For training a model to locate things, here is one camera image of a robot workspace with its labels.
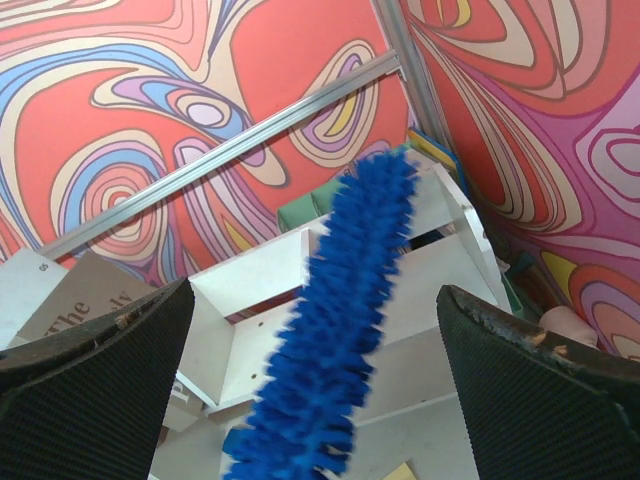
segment shelf unit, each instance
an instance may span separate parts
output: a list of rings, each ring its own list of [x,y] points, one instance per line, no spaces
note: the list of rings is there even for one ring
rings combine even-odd
[[[440,341],[436,295],[458,285],[509,311],[498,266],[471,204],[440,165],[412,152],[418,165],[412,235],[453,224],[455,233],[406,254],[399,263],[393,299],[385,307],[384,344],[371,362],[377,367],[368,407],[358,423],[373,422],[424,401],[454,393]],[[252,400],[268,379],[266,359],[278,347],[275,334],[294,301],[236,325],[225,317],[302,285],[307,258],[326,234],[325,217],[190,278],[196,310],[178,380],[198,395],[209,412]],[[430,374],[414,373],[429,365]],[[407,372],[409,375],[398,375]]]
[[[202,418],[186,433],[171,432],[154,458],[156,478],[150,480],[222,478],[231,463],[227,455],[219,453],[222,442],[242,417],[229,415],[216,420]],[[381,480],[404,462],[421,480],[478,478],[457,397],[424,403],[393,418],[358,427],[349,471],[340,478]]]

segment paper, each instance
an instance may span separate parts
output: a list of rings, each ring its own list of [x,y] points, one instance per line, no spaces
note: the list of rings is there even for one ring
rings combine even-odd
[[[23,248],[0,266],[0,351],[8,348],[67,269]]]
[[[23,345],[66,330],[117,310],[154,290],[88,250],[18,331],[10,345]]]
[[[396,468],[389,475],[384,477],[383,480],[418,480],[416,476],[413,474],[409,465],[403,463],[398,468]]]

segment cardboard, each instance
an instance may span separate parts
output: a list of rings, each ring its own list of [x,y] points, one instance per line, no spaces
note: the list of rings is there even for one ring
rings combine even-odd
[[[26,248],[0,266],[0,350],[9,347],[66,274],[66,268]]]

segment yellow object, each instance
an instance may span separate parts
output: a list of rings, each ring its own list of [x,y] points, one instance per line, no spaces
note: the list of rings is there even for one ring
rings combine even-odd
[[[454,172],[458,172],[458,168],[456,167],[456,163],[446,152],[442,151],[438,146],[431,143],[429,140],[424,138],[417,132],[413,130],[409,130],[409,142],[411,146],[418,151],[426,153],[434,157],[437,161],[442,163],[445,167],[453,170]]]
[[[409,465],[403,463],[398,468],[396,468],[389,475],[384,477],[384,480],[418,480],[416,476],[413,474]]]
[[[551,252],[542,252],[540,256],[558,283],[558,286],[562,289],[562,293],[570,300],[569,277],[573,271],[578,268],[578,265]]]

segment white shelf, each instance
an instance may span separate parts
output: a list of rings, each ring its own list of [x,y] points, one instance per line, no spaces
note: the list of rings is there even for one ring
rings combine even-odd
[[[401,274],[390,303],[382,348],[372,356],[369,407],[358,423],[411,408],[454,392],[437,329],[436,297],[453,284],[509,310],[500,273],[482,224],[449,174],[420,154],[412,235],[453,224],[455,233],[408,253],[399,261]],[[178,379],[196,393],[210,412],[250,401],[268,378],[266,359],[278,348],[275,334],[290,318],[293,302],[229,325],[225,317],[291,291],[307,281],[307,258],[326,233],[321,217],[191,277],[196,313],[178,369]],[[429,376],[412,375],[429,368]]]
[[[420,160],[416,152],[410,152],[410,157]],[[369,358],[376,368],[370,381],[372,392],[366,408],[353,418],[358,437],[346,477],[350,480],[382,479],[406,461],[421,480],[477,478],[438,329],[436,298],[443,285],[453,284],[503,310],[510,311],[509,303],[475,210],[442,166],[431,166],[427,160],[419,163],[412,235],[449,224],[455,232],[399,261],[401,274],[384,309],[383,345]],[[209,412],[218,418],[233,417],[213,426],[203,420],[192,435],[212,438],[206,430],[215,428],[219,441],[230,425],[243,421],[238,412],[269,380],[266,360],[277,350],[280,340],[275,334],[289,320],[295,302],[236,325],[225,317],[304,284],[307,257],[315,250],[318,236],[326,233],[326,219],[315,219],[191,277],[196,309],[178,378],[205,401]],[[178,438],[165,451],[196,443]],[[226,471],[229,459],[216,448],[209,450],[212,458],[207,464],[221,464]],[[154,470],[160,480],[173,478],[158,473]],[[186,470],[184,477],[200,478]]]
[[[377,368],[373,393],[358,421],[371,421],[409,407],[412,402],[435,398],[435,393],[446,395],[454,391],[437,330],[436,297],[443,284],[459,285],[496,304],[456,235],[407,254],[399,267],[401,274],[396,278],[392,301],[384,310],[387,321],[383,347],[371,358]],[[218,410],[252,400],[254,392],[268,380],[264,373],[266,360],[280,344],[275,335],[289,320],[294,303],[236,325]],[[403,374],[412,373],[416,366],[423,369],[424,365],[430,365],[429,379],[433,382],[414,382]]]
[[[385,345],[437,327],[436,297],[442,285],[458,285],[497,305],[458,235],[406,254],[398,267],[392,300],[383,309]]]
[[[478,479],[456,396],[423,403],[393,418],[362,425],[356,430],[355,442],[349,471],[340,480],[382,480],[405,462],[420,480]],[[221,454],[219,462],[222,478],[231,459]],[[331,474],[328,478],[338,480]]]

